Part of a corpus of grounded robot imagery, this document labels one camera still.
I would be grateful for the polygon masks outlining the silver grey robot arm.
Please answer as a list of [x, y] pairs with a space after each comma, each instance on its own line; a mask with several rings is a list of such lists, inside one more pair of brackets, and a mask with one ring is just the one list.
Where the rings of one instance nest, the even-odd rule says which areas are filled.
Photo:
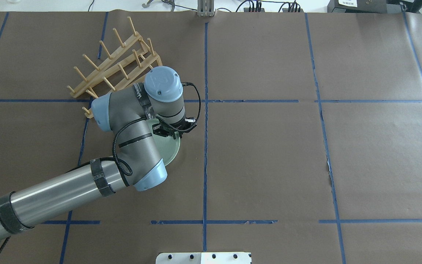
[[183, 82], [170, 67], [150, 70], [142, 82], [93, 100], [99, 128], [113, 132], [111, 156], [95, 158], [53, 179], [0, 197], [0, 249], [8, 239], [52, 217], [124, 187], [145, 191], [167, 178], [166, 164], [153, 138], [181, 137], [197, 118], [186, 118]]

